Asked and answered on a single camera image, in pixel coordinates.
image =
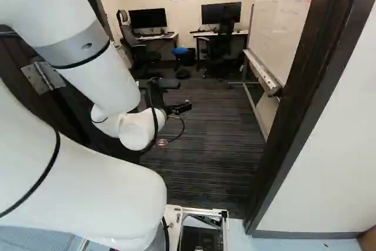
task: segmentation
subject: blue stool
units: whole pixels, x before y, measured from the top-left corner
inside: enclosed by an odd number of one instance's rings
[[[185,47],[177,47],[172,50],[172,54],[176,57],[176,66],[174,71],[176,72],[175,77],[177,79],[187,79],[190,77],[190,72],[186,69],[181,69],[178,71],[181,64],[184,64],[189,60],[189,49]]]

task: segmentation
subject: computer monitor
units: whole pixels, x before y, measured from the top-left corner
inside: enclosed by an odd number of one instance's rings
[[[241,2],[201,5],[202,24],[219,24],[227,7],[232,20],[240,22]]]
[[[164,8],[128,11],[132,29],[156,28],[167,26]]]

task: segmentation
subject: black office chair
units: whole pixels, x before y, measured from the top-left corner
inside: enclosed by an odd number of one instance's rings
[[[224,57],[231,54],[233,31],[234,22],[225,19],[220,23],[217,36],[212,39],[199,37],[199,39],[206,41],[206,49],[201,50],[206,53],[204,58],[207,59],[204,78],[209,76],[216,79],[224,79],[229,73],[229,65]]]
[[[116,17],[123,35],[120,43],[130,50],[134,61],[134,64],[130,69],[132,76],[135,79],[150,79],[154,77],[162,78],[163,76],[161,73],[151,73],[148,71],[151,63],[161,60],[161,54],[156,51],[148,51],[147,46],[136,39],[131,27],[124,24],[128,21],[128,15],[124,10],[118,10]]]

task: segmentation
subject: whiteboard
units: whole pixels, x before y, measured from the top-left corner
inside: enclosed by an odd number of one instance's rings
[[[256,0],[248,48],[284,86],[311,0]]]

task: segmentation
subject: door frame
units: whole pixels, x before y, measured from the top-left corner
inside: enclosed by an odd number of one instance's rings
[[[252,235],[317,123],[375,0],[312,0],[261,164],[244,229]]]

